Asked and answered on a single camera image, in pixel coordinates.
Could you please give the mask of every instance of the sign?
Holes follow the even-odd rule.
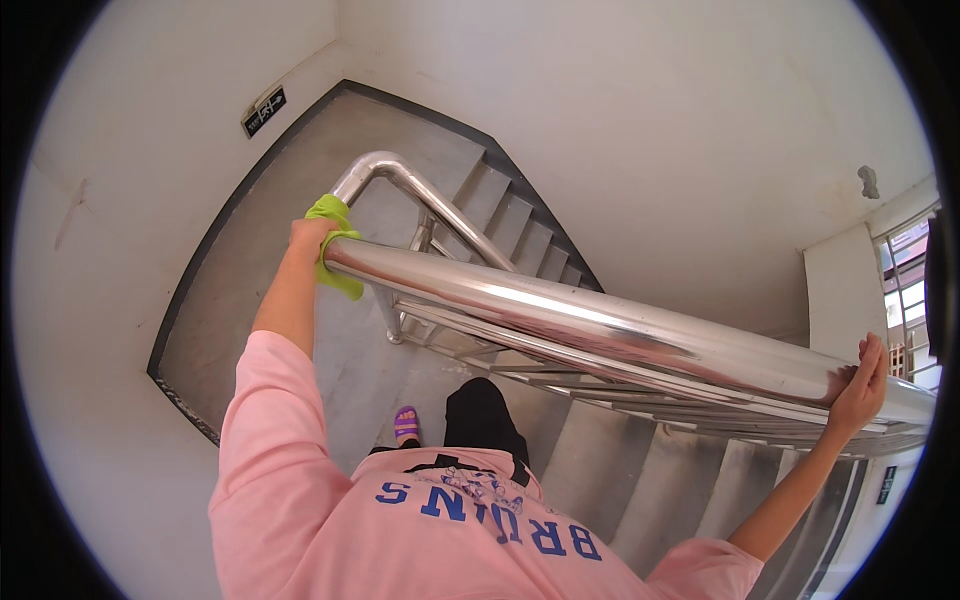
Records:
[[[883,485],[880,487],[880,496],[876,499],[877,504],[886,504],[887,496],[894,487],[894,475],[897,474],[897,466],[887,467],[887,472],[883,474]]]
[[[287,97],[283,95],[283,86],[278,87],[274,93],[256,107],[250,116],[244,119],[243,128],[247,132],[247,137],[253,137],[254,133],[260,131],[263,124],[270,120],[280,107],[287,104]]]

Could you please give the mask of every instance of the staircase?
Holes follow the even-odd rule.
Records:
[[[465,126],[451,127],[449,119],[423,118],[429,113],[375,90],[338,86],[280,138],[218,217],[171,303],[151,367],[168,397],[212,441],[290,221],[366,152],[390,149],[406,158],[521,273],[600,291],[543,202],[512,163],[505,167],[495,156],[502,150]],[[387,181],[374,180],[350,219],[365,239],[406,248],[420,213]],[[449,232],[438,230],[435,239],[432,252],[476,260]],[[575,392],[603,381],[456,339],[414,318],[403,329],[409,342],[391,344],[370,291],[357,302],[330,289],[317,296],[314,362],[331,457],[344,472],[372,446],[395,444],[392,416],[406,404],[419,411],[424,444],[441,445],[447,395],[474,376],[488,376],[527,439],[530,468],[550,505],[581,521],[645,577],[673,544],[731,533],[799,458],[789,448],[698,435],[610,410],[609,402],[586,393],[558,394],[549,381]],[[531,377],[540,387],[528,385]],[[751,598],[813,591],[810,576],[828,563],[825,549],[843,533],[848,498],[857,497],[865,464],[838,463]]]

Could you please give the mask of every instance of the hand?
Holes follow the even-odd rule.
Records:
[[[338,229],[336,221],[331,219],[298,219],[290,224],[288,252],[303,252],[311,263],[320,259],[320,246],[326,235]]]
[[[827,431],[849,440],[876,417],[886,394],[886,348],[879,337],[868,333],[860,341],[860,366],[830,408]]]

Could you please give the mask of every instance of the cleaning rag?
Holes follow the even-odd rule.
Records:
[[[344,294],[347,295],[347,298],[351,300],[359,300],[363,296],[363,283],[357,281],[356,279],[351,279],[347,276],[342,276],[338,273],[331,273],[324,264],[324,252],[326,252],[326,245],[330,243],[331,240],[338,237],[349,237],[355,240],[360,239],[360,232],[353,228],[353,225],[350,224],[350,221],[347,220],[347,215],[350,212],[349,206],[343,203],[339,198],[333,194],[324,194],[319,200],[317,200],[313,206],[310,206],[310,209],[306,211],[306,216],[304,219],[317,219],[324,217],[335,221],[339,229],[335,229],[326,235],[324,242],[320,246],[320,260],[317,261],[317,264],[314,265],[314,277],[317,280],[317,283],[322,283],[323,285],[329,285],[330,287],[335,287]]]

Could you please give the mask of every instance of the pink shirt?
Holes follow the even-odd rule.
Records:
[[[428,468],[438,452],[471,468]],[[674,547],[646,583],[580,523],[510,480],[509,453],[412,448],[347,478],[326,450],[313,363],[256,331],[237,364],[209,515],[227,598],[744,598],[763,563],[720,540]]]

